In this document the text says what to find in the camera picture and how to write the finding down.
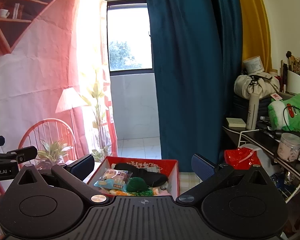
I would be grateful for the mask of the orange floral oven mitt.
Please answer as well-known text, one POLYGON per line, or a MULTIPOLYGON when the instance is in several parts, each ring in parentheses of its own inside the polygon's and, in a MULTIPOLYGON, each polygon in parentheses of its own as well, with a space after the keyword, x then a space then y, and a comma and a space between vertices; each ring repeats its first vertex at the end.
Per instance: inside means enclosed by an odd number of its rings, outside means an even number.
POLYGON ((131 194, 129 192, 121 191, 118 189, 111 189, 109 190, 109 193, 113 196, 134 196, 134 194, 131 194))

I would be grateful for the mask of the checked bunny tablecloth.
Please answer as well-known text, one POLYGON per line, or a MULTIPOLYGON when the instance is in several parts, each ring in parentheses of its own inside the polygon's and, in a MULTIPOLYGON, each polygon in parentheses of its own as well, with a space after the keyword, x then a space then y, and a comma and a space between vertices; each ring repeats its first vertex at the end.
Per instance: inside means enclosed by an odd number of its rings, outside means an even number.
MULTIPOLYGON (((95 172, 97 171, 97 169, 99 168, 99 166, 102 163, 98 163, 95 162, 94 165, 94 169, 93 171, 83 180, 86 184, 88 183, 88 181, 92 178, 92 176, 95 174, 95 172)), ((179 173, 179 179, 182 182, 185 182, 186 180, 188 180, 189 182, 196 182, 196 183, 200 183, 202 180, 193 172, 180 172, 179 173)))

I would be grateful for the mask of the red plastic bag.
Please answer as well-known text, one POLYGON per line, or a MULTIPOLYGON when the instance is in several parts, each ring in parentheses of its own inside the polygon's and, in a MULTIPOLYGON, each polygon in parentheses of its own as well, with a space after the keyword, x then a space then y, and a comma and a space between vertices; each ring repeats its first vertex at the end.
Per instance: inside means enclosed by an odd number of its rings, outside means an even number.
POLYGON ((224 159, 228 165, 235 170, 248 170, 253 165, 261 165, 257 156, 257 149, 248 147, 239 147, 234 150, 225 150, 224 159))

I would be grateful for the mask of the yellow sticky notepad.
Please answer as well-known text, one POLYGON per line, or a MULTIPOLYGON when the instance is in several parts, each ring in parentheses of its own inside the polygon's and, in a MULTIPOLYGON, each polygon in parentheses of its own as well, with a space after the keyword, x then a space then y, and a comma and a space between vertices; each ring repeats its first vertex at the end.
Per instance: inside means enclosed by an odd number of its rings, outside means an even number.
POLYGON ((241 118, 226 118, 229 127, 245 128, 246 123, 241 118))

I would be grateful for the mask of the black cloth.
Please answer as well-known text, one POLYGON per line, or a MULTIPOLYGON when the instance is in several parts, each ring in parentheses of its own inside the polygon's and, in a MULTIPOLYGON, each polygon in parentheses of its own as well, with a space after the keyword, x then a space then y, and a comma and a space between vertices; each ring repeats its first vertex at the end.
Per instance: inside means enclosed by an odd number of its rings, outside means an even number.
POLYGON ((149 187, 159 187, 168 182, 168 177, 158 172, 149 172, 144 168, 137 168, 128 163, 118 163, 114 166, 115 170, 123 170, 132 173, 132 177, 142 178, 149 187))

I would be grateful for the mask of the green felt hat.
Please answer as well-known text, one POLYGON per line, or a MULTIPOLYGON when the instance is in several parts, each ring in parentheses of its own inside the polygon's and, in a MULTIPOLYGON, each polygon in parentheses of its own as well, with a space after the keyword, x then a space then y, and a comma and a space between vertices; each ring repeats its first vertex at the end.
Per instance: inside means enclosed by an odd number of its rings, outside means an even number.
POLYGON ((147 183, 140 177, 130 178, 126 191, 127 192, 143 192, 149 189, 147 183))

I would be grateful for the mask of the white spray bottle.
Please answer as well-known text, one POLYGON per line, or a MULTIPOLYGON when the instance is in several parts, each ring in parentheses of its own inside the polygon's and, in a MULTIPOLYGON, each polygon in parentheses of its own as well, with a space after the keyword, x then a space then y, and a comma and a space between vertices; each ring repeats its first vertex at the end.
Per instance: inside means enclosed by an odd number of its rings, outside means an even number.
POLYGON ((256 128, 258 108, 259 108, 259 95, 252 93, 249 100, 248 117, 247 117, 247 130, 254 130, 256 128))

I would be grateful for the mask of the clear lidded jar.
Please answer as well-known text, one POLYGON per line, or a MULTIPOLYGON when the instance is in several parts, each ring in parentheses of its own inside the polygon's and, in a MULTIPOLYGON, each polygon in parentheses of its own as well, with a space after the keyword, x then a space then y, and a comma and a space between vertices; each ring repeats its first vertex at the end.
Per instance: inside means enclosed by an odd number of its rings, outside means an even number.
POLYGON ((282 133, 277 155, 284 161, 294 162, 300 154, 300 137, 292 133, 282 133))

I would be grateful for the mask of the green plush toy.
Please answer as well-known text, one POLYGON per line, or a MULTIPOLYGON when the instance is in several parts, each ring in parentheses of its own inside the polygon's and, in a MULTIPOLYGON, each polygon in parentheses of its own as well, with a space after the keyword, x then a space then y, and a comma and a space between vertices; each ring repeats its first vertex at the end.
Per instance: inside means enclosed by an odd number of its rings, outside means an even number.
POLYGON ((268 106, 273 130, 300 132, 300 94, 287 100, 275 100, 268 106))

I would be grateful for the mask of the pink printed backdrop cloth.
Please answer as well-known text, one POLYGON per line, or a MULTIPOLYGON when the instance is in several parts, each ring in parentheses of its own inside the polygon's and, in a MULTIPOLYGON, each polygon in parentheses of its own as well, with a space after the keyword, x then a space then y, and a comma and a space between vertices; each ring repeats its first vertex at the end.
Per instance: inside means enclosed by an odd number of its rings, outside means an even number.
POLYGON ((117 155, 106 32, 106 0, 0 0, 0 153, 55 118, 78 158, 117 155))

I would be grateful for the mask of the white paper roll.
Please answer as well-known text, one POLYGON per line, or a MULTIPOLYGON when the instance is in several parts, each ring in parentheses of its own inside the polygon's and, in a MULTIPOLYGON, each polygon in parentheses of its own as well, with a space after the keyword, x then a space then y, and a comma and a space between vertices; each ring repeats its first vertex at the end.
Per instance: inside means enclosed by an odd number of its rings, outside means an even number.
POLYGON ((250 57, 243 61, 248 75, 256 75, 264 72, 264 66, 260 56, 250 57))

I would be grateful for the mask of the white brush holder cup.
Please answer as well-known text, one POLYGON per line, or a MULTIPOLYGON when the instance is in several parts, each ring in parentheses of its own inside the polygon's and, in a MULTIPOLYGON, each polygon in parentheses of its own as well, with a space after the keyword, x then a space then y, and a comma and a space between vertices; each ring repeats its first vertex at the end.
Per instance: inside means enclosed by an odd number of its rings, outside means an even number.
POLYGON ((300 75, 288 70, 287 74, 287 92, 300 94, 300 75))

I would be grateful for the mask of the teal curtain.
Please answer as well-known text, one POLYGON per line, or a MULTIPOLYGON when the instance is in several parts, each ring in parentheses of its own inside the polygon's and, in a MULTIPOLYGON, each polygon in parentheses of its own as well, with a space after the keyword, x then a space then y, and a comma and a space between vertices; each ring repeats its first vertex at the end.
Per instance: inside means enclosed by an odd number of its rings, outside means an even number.
POLYGON ((147 0, 161 155, 191 171, 219 159, 222 122, 242 65, 239 0, 147 0))

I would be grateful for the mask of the yellow curtain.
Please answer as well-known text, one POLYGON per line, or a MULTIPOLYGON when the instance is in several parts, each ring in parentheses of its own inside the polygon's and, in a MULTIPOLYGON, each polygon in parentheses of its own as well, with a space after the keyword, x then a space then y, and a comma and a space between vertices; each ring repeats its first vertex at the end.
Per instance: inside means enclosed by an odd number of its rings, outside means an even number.
POLYGON ((259 56, 267 72, 272 68, 269 22, 263 0, 239 0, 243 21, 242 59, 259 56))

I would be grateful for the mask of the beige drawstring pouch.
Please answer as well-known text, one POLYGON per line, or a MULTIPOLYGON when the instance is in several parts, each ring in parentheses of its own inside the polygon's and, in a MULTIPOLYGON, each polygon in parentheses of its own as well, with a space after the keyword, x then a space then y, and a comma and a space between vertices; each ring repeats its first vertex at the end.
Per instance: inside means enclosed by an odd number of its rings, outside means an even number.
POLYGON ((265 72, 257 75, 240 75, 234 84, 234 92, 245 99, 250 99, 251 94, 257 94, 259 99, 262 99, 279 91, 279 80, 265 72))

